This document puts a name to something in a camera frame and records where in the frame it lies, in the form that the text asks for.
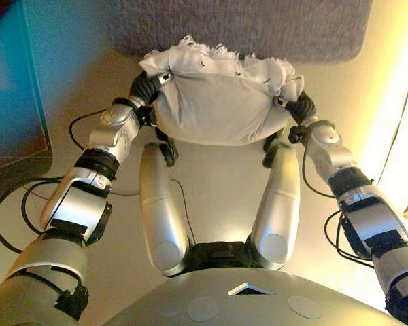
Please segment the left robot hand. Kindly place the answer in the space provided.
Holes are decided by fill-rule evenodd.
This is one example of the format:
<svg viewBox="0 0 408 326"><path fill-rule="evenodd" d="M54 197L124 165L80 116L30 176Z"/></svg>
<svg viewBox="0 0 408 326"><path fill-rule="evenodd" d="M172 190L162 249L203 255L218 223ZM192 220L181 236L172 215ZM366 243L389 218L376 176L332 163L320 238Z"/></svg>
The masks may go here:
<svg viewBox="0 0 408 326"><path fill-rule="evenodd" d="M136 98L141 106L149 106L155 101L158 91L172 78L170 70L152 77L142 71L131 84L129 98Z"/></svg>

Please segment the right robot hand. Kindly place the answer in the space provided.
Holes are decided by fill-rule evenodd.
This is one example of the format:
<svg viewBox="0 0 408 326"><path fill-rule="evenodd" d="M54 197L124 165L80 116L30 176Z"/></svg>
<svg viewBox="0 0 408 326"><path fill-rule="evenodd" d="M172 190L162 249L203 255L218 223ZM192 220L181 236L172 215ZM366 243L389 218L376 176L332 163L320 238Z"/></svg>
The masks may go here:
<svg viewBox="0 0 408 326"><path fill-rule="evenodd" d="M304 90L296 101L289 101L280 96L275 96L273 103L288 111L299 126L302 125L305 120L316 114L314 102Z"/></svg>

